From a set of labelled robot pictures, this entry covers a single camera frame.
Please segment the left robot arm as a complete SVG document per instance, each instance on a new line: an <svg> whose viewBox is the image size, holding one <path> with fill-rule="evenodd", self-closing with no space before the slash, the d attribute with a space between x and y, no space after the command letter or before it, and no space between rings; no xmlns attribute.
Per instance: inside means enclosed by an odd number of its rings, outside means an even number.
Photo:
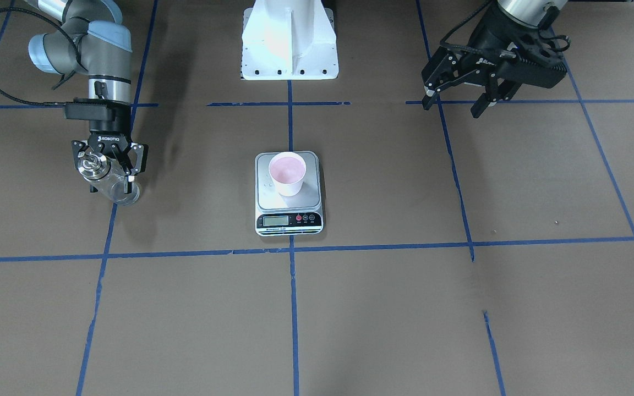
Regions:
<svg viewBox="0 0 634 396"><path fill-rule="evenodd" d="M425 110L443 91L475 85L484 92L473 118L511 100L524 85L550 89L567 75L564 53L571 40L553 33L564 1L486 1L451 28L421 71Z"/></svg>

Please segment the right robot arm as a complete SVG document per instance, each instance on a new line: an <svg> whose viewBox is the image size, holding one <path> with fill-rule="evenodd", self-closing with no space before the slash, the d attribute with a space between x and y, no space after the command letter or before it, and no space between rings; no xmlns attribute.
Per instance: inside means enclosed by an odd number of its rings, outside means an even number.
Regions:
<svg viewBox="0 0 634 396"><path fill-rule="evenodd" d="M55 32L32 37L28 52L45 73L88 77L86 98L64 104L67 119L88 121L90 136L73 142L78 173L112 201L138 198L134 178L144 171L147 146L131 138L130 30L113 1L31 1L59 23Z"/></svg>

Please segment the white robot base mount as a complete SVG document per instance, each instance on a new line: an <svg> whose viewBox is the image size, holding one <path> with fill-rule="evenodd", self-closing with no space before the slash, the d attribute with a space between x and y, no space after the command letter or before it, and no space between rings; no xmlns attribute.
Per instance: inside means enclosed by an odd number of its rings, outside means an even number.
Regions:
<svg viewBox="0 0 634 396"><path fill-rule="evenodd" d="M340 74L332 1L256 1L243 12L240 76L332 80Z"/></svg>

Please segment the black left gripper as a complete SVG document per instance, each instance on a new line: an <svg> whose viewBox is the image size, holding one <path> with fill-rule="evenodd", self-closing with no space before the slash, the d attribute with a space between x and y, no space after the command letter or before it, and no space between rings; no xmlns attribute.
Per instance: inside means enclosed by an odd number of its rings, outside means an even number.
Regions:
<svg viewBox="0 0 634 396"><path fill-rule="evenodd" d="M423 109L458 85L482 87L471 107L477 119L523 85L553 88L567 74L571 40L553 33L560 5L481 5L453 26L423 68Z"/></svg>

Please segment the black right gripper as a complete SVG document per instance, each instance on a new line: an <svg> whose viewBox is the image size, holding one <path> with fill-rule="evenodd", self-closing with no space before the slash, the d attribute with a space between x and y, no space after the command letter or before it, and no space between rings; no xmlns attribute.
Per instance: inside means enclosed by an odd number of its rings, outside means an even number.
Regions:
<svg viewBox="0 0 634 396"><path fill-rule="evenodd" d="M133 191L136 176L145 171L148 145L133 142L131 115L132 108L128 103L105 98L76 98L64 104L66 119L89 122L88 139L73 141L72 154L76 170L90 185L90 193L99 191L92 184L100 175L100 158L96 153L102 153L122 166L126 195Z"/></svg>

